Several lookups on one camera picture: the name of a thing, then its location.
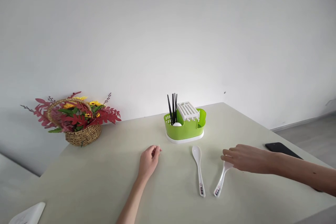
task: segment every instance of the hand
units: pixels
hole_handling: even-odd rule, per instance
[[[249,145],[238,144],[235,148],[224,149],[223,154],[222,160],[246,172],[270,174],[276,164],[275,153]]]
[[[141,154],[138,178],[145,181],[150,178],[159,161],[160,151],[160,146],[152,145]]]

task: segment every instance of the white chopstick rack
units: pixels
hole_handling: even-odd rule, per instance
[[[177,109],[179,110],[183,121],[200,121],[200,112],[198,112],[190,102],[186,101],[178,103]]]

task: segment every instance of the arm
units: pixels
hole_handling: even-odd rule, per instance
[[[224,149],[223,154],[221,159],[232,163],[238,170],[279,175],[336,197],[335,169],[248,145]]]
[[[119,215],[117,224],[134,223],[142,193],[159,161],[159,150],[162,151],[160,146],[152,145],[141,154],[138,177],[133,184],[126,204]]]

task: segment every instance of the plastic spoon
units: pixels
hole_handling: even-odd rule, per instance
[[[225,173],[231,169],[233,167],[233,164],[229,163],[229,162],[225,162],[223,164],[223,171],[222,171],[222,175],[220,176],[221,178],[219,179],[219,182],[216,186],[215,191],[213,192],[215,197],[219,197],[222,191],[222,187],[223,187],[223,183],[224,183],[224,177],[225,177]]]
[[[203,179],[202,179],[202,173],[201,173],[201,149],[198,146],[193,146],[192,147],[192,155],[194,156],[194,159],[197,164],[198,168],[198,184],[199,184],[199,194],[202,197],[205,197],[205,190],[203,186]]]

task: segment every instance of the forearm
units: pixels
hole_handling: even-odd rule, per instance
[[[117,224],[133,224],[137,215],[142,193],[145,189],[147,180],[137,178],[128,196],[126,204],[119,215]]]
[[[298,181],[336,197],[336,170],[275,153],[271,173]]]

